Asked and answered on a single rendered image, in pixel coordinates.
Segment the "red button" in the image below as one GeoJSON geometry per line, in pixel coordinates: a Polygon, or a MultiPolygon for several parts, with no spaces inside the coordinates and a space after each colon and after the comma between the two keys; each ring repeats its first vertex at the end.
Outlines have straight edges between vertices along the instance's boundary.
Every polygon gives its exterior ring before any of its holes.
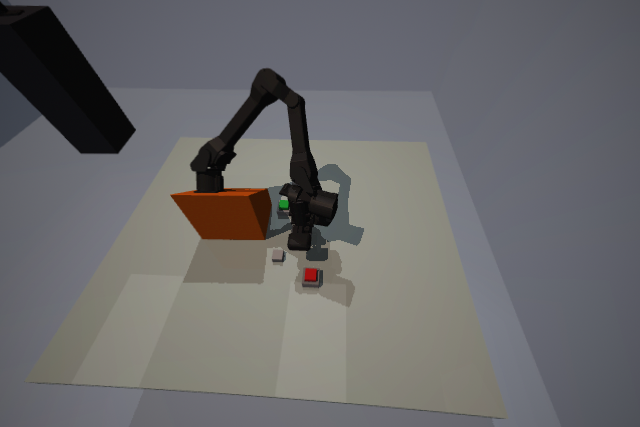
{"type": "Polygon", "coordinates": [[[303,267],[302,287],[319,288],[320,268],[303,267]]]}

